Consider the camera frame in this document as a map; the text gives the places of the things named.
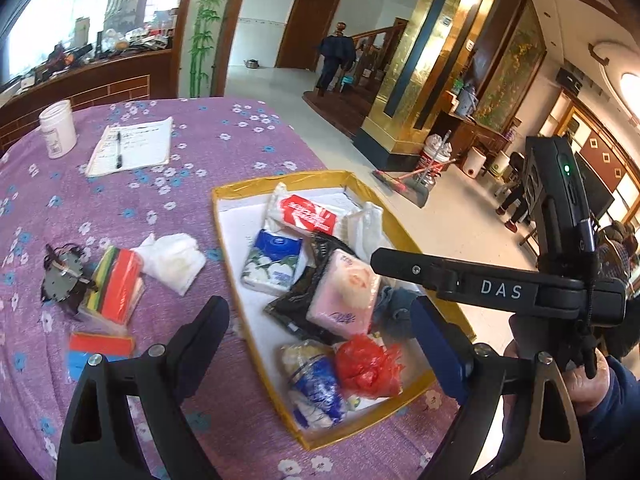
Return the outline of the right hand on handle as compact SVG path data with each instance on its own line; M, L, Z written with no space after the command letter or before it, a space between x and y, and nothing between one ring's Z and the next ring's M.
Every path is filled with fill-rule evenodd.
M610 369L603 353L597 349L596 376L589 379L583 367L566 370L562 376L577 417L586 416L604 400L610 388Z

